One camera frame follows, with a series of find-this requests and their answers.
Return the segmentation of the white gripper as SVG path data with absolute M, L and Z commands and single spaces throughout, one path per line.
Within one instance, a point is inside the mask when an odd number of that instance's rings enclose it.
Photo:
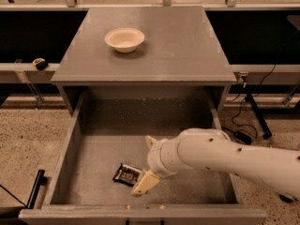
M 156 140 L 152 136 L 146 135 L 145 141 L 149 148 L 147 164 L 150 170 L 143 170 L 140 173 L 131 190 L 133 197 L 145 195 L 159 183 L 159 177 L 175 175 L 185 169 L 185 164 L 177 153 L 176 139 Z

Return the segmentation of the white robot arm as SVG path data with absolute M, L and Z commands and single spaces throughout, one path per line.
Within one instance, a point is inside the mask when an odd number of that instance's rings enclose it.
M 300 200 L 300 152 L 232 142 L 219 129 L 189 128 L 172 139 L 145 137 L 149 169 L 140 173 L 132 195 L 140 197 L 160 180 L 184 170 L 231 173 Z

